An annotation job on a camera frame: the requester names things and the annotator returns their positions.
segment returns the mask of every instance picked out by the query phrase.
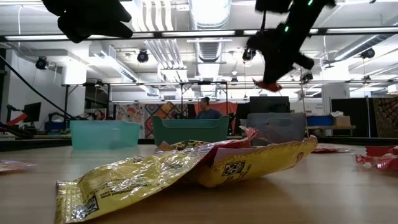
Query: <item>person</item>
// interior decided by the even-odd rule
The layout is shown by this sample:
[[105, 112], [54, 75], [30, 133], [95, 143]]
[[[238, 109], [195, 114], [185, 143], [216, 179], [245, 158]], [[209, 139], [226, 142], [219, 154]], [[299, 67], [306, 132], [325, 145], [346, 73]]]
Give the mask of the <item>person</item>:
[[222, 114], [218, 110], [209, 107], [210, 98], [204, 97], [199, 102], [201, 111], [197, 114], [196, 119], [219, 119]]

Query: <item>ceiling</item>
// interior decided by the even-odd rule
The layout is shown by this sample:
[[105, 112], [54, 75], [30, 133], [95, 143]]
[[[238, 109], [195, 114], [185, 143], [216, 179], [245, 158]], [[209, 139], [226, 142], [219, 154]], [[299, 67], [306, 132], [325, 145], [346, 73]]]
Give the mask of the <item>ceiling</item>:
[[[47, 12], [43, 6], [2, 6], [0, 0], [0, 35], [16, 35], [16, 34], [58, 34], [57, 17]], [[177, 0], [172, 1], [172, 24], [175, 30], [191, 29], [190, 12], [180, 10], [188, 5], [188, 1]], [[398, 1], [378, 0], [374, 4], [366, 3], [363, 0], [346, 0], [340, 1], [339, 5], [333, 10], [324, 9], [316, 21], [314, 27], [372, 27], [382, 26], [386, 21], [398, 16]], [[231, 14], [229, 18], [229, 29], [258, 29], [261, 25], [262, 15], [254, 11], [254, 1], [233, 0], [231, 6]], [[283, 21], [285, 16], [278, 14], [267, 14], [266, 27], [276, 27], [278, 23]], [[336, 35], [336, 36], [314, 36], [307, 39], [302, 45], [301, 51], [309, 57], [315, 57], [317, 66], [312, 70], [314, 79], [325, 79], [328, 72], [321, 69], [321, 57], [326, 59], [324, 52], [329, 55], [341, 50], [355, 40], [360, 39], [360, 35]], [[225, 43], [219, 69], [219, 80], [230, 80], [233, 76], [232, 71], [237, 71], [239, 81], [249, 81], [252, 78], [261, 79], [264, 70], [264, 61], [262, 56], [257, 54], [250, 66], [244, 66], [241, 55], [247, 38], [232, 38], [232, 42]], [[149, 61], [139, 63], [137, 54], [139, 49], [146, 49], [143, 40], [107, 40], [100, 42], [102, 46], [113, 46], [117, 51], [117, 58], [123, 62], [128, 69], [137, 73], [139, 79], [143, 82], [159, 82], [157, 75], [158, 63], [150, 54]], [[102, 78], [104, 80], [112, 80], [117, 82], [120, 74], [106, 65], [96, 63], [89, 59], [86, 51], [91, 44], [90, 41], [80, 44], [71, 42], [28, 42], [23, 43], [21, 49], [65, 49], [73, 52], [75, 55], [85, 59], [90, 67], [88, 70], [89, 78]], [[183, 63], [187, 66], [187, 77], [189, 79], [199, 78], [197, 71], [197, 57], [193, 44], [187, 43], [187, 39], [177, 39], [178, 49], [181, 53]], [[333, 64], [340, 70], [346, 70], [347, 73], [333, 72], [335, 80], [360, 79], [364, 73], [373, 72], [394, 65], [398, 58], [398, 35], [381, 42], [373, 47], [376, 52], [374, 58], [363, 61], [361, 58], [350, 58], [343, 62]], [[292, 72], [283, 80], [291, 80], [299, 78], [299, 71]], [[377, 79], [394, 78], [398, 76], [397, 70], [391, 70], [389, 73], [379, 76]], [[383, 88], [383, 85], [375, 85], [373, 87]]]

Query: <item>teal plastic bin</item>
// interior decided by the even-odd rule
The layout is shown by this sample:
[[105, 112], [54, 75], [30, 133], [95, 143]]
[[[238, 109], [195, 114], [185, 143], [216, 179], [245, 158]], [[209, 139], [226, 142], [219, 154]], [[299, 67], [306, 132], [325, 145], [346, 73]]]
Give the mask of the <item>teal plastic bin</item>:
[[138, 144], [140, 124], [126, 121], [71, 121], [72, 146], [76, 150], [125, 149]]
[[163, 141], [174, 144], [184, 140], [224, 141], [228, 120], [229, 116], [220, 119], [162, 119], [153, 116], [155, 144], [159, 146]]

